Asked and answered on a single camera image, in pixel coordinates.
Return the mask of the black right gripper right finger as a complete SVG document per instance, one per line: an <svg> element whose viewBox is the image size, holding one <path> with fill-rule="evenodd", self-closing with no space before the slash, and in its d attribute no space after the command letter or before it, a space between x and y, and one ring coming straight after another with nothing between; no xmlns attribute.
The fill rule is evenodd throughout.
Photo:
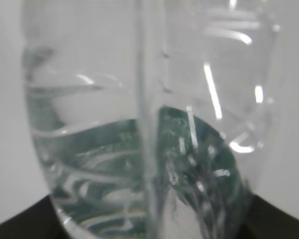
<svg viewBox="0 0 299 239"><path fill-rule="evenodd" d="M241 227L241 238L299 239L299 220L255 196Z"/></svg>

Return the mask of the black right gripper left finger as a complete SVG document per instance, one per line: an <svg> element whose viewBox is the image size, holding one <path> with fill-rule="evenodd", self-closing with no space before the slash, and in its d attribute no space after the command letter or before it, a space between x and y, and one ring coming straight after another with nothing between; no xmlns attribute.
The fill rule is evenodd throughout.
<svg viewBox="0 0 299 239"><path fill-rule="evenodd" d="M0 224L0 239L66 239L49 196Z"/></svg>

